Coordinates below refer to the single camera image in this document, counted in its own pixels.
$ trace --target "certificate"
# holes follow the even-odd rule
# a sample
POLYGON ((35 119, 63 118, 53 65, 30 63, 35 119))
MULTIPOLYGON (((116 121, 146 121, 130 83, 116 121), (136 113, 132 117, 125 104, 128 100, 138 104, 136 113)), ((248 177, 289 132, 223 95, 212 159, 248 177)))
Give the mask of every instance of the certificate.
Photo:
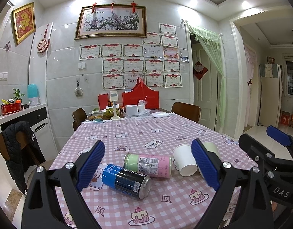
POLYGON ((100 45, 88 45, 80 47, 80 60, 100 57, 100 45))
POLYGON ((178 47, 178 38, 176 36, 161 34, 161 44, 165 46, 178 47))
POLYGON ((147 73, 161 73, 164 71, 163 61, 161 59, 145 59, 145 72, 147 73))
POLYGON ((145 58, 163 58, 164 49, 159 45, 144 45, 144 57, 145 58))
POLYGON ((142 38, 143 44, 161 45, 161 39, 159 33, 146 32, 146 38, 142 38))
POLYGON ((112 74, 102 76, 103 89, 124 89, 124 75, 112 74))
POLYGON ((153 88, 164 87, 164 75, 163 74, 146 74, 145 75, 146 85, 153 88))
POLYGON ((165 59, 164 71, 180 72, 180 61, 178 59, 165 59))
POLYGON ((141 77, 142 80, 144 81, 144 74, 143 73, 125 73, 124 74, 124 80, 125 80, 124 87, 126 89, 134 88, 135 85, 137 84, 137 79, 139 77, 141 77))
POLYGON ((164 57, 178 59, 178 48, 164 47, 164 57))
POLYGON ((143 45, 124 45, 123 53, 125 57, 143 57, 143 45))
POLYGON ((123 59, 121 58, 103 59, 102 72, 104 74, 121 73, 123 71, 124 71, 123 59))
POLYGON ((122 57, 122 45, 121 44, 108 44, 102 45, 101 57, 122 57))
POLYGON ((124 59, 125 72, 144 72, 143 59, 124 59))
POLYGON ((159 32, 176 36, 176 26, 159 23, 159 32))
POLYGON ((164 74, 164 85, 166 88, 182 87, 182 75, 181 74, 164 74))

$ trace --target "red bow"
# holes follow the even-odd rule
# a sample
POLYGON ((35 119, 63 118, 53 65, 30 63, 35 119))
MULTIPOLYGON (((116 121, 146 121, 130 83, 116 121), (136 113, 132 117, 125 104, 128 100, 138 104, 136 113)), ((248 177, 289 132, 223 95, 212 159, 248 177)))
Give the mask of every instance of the red bow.
POLYGON ((92 14, 94 13, 96 6, 97 6, 97 3, 95 2, 95 3, 93 4, 93 9, 91 10, 91 13, 92 13, 92 14))
POLYGON ((115 1, 113 1, 113 2, 111 3, 111 11, 113 11, 113 5, 114 5, 114 2, 115 2, 115 1))
POLYGON ((133 13, 135 13, 135 6, 137 5, 137 3, 135 3, 134 1, 131 3, 131 5, 133 6, 133 13))

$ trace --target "blue gripper pad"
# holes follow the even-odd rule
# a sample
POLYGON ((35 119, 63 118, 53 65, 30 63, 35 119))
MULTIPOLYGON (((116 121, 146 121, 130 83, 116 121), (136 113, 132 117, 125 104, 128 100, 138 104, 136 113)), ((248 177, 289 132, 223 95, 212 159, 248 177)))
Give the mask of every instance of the blue gripper pad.
POLYGON ((279 129, 269 126, 266 129, 266 133, 268 136, 270 136, 272 139, 276 140, 278 143, 280 143, 283 146, 290 146, 291 140, 289 135, 285 134, 284 132, 280 131, 279 129))
POLYGON ((84 157, 84 154, 89 154, 85 162, 80 167, 80 170, 77 175, 77 190, 79 192, 81 192, 83 188, 88 187, 91 179, 94 176, 94 173, 96 172, 102 158, 104 157, 104 153, 104 143, 98 140, 92 147, 90 152, 83 153, 80 155, 80 157, 84 157))
POLYGON ((192 155, 195 158, 195 161, 201 172, 203 173, 208 186, 213 187, 214 190, 217 191, 220 187, 218 170, 215 168, 207 153, 205 152, 205 147, 201 145, 202 143, 198 139, 192 141, 192 155))

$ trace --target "blue and black can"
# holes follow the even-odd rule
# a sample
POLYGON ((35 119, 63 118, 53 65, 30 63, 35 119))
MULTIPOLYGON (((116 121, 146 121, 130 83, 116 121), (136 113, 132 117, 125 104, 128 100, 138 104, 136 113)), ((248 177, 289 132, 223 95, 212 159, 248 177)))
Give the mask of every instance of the blue and black can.
POLYGON ((149 175, 124 169, 114 164, 109 164, 103 170, 102 181, 113 189, 141 200, 147 197, 151 189, 149 175))

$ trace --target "nutrition label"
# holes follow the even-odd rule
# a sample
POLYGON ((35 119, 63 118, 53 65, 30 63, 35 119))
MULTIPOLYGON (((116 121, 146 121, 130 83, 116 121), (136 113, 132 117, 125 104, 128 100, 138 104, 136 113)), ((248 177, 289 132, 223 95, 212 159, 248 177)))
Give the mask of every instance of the nutrition label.
POLYGON ((158 158, 140 157, 138 171, 146 174, 158 175, 158 158))

